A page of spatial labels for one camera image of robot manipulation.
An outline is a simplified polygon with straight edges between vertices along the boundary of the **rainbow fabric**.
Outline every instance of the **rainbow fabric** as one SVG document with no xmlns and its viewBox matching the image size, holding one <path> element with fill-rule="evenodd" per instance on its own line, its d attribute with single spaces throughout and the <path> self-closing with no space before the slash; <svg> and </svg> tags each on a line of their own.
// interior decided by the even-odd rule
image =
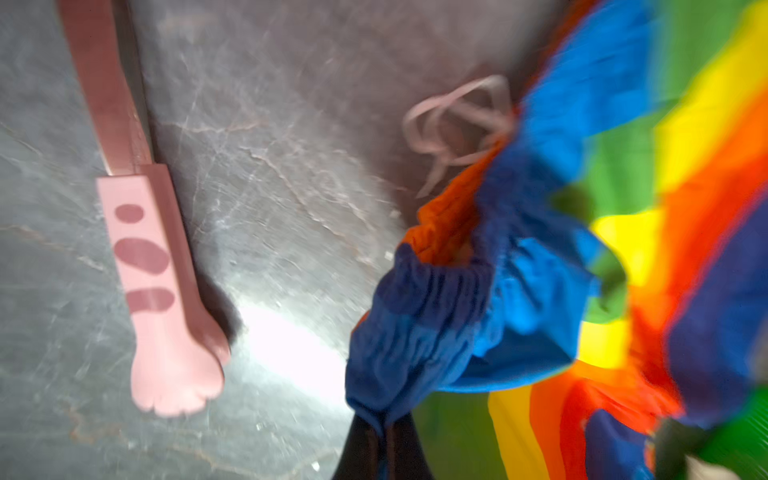
<svg viewBox="0 0 768 480">
<path fill-rule="evenodd" d="M 636 62 L 601 76 L 645 21 Z M 641 88 L 611 93 L 638 75 Z M 425 453 L 438 479 L 652 478 L 660 419 L 717 425 L 753 390 L 768 313 L 768 0 L 576 1 L 520 112 L 556 173 L 552 204 L 610 249 L 589 266 L 601 295 L 566 371 L 428 397 L 414 411 Z M 422 262 L 446 265 L 467 241 L 497 159 L 420 210 L 404 242 Z"/>
</svg>

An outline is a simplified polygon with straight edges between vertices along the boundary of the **looped cord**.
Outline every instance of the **looped cord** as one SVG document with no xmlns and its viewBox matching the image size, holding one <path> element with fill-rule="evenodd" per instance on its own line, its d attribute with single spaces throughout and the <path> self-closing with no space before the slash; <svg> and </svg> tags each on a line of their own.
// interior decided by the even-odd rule
<svg viewBox="0 0 768 480">
<path fill-rule="evenodd" d="M 488 92 L 491 108 L 464 100 L 464 96 L 474 90 Z M 480 151 L 456 157 L 453 149 L 440 136 L 439 124 L 445 111 L 488 131 L 480 142 Z M 423 115 L 428 116 L 423 131 L 419 131 L 417 121 Z M 426 182 L 416 198 L 428 195 L 445 176 L 448 167 L 471 165 L 482 159 L 497 141 L 512 134 L 515 125 L 509 87 L 506 78 L 501 75 L 470 81 L 449 94 L 430 97 L 414 105 L 402 119 L 402 132 L 413 151 L 435 157 Z"/>
</svg>

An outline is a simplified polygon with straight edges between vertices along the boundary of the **colorful cloth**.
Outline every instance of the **colorful cloth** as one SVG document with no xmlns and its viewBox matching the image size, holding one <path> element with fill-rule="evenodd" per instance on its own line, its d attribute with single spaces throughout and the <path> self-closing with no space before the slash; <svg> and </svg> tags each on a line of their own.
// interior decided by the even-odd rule
<svg viewBox="0 0 768 480">
<path fill-rule="evenodd" d="M 457 465 L 479 456 L 509 478 L 647 478 L 660 419 L 716 425 L 753 391 L 749 355 L 768 314 L 768 0 L 577 1 L 553 45 L 521 103 L 519 136 L 454 179 L 403 240 L 439 266 L 472 238 L 493 268 L 468 368 L 432 382 L 451 389 L 467 375 L 473 389 L 457 390 L 478 393 L 434 393 L 414 411 L 437 478 L 464 478 Z M 496 216 L 488 192 L 491 206 L 505 206 Z M 602 245 L 580 250 L 591 236 L 545 202 Z M 545 220 L 521 233 L 529 210 Z M 559 278 L 572 266 L 600 280 L 576 323 L 563 315 L 562 330 L 547 333 L 578 359 L 559 374 L 552 363 L 521 376 L 541 359 L 508 356 L 518 373 L 496 376 L 510 370 L 491 356 L 475 371 L 496 349 L 509 354 L 499 346 L 510 332 L 541 327 L 531 309 L 496 303 L 500 288 L 536 277 L 515 263 L 524 239 L 556 259 Z M 545 311 L 542 298 L 568 297 L 557 292 L 528 298 Z"/>
</svg>

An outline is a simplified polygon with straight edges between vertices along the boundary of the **pink oval spot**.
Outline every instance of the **pink oval spot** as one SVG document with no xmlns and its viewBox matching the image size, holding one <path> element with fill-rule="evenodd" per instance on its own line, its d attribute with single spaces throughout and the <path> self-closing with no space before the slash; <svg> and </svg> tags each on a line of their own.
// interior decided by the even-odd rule
<svg viewBox="0 0 768 480">
<path fill-rule="evenodd" d="M 128 310 L 136 312 L 164 312 L 174 304 L 176 296 L 165 288 L 142 288 L 125 294 Z"/>
<path fill-rule="evenodd" d="M 154 242 L 143 238 L 124 238 L 114 245 L 114 255 L 128 265 L 159 275 L 168 268 L 170 255 Z"/>
<path fill-rule="evenodd" d="M 138 223 L 144 218 L 144 209 L 134 204 L 123 204 L 114 209 L 114 215 L 123 223 Z"/>
</svg>

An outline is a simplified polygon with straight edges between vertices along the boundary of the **pink handle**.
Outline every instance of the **pink handle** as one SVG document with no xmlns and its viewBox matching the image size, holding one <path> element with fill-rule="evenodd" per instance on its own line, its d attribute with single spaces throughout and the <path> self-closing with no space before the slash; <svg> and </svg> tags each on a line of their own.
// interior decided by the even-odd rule
<svg viewBox="0 0 768 480">
<path fill-rule="evenodd" d="M 168 169 L 143 165 L 97 187 L 136 330 L 133 399 L 162 416 L 196 412 L 221 393 L 230 349 L 200 301 Z"/>
</svg>

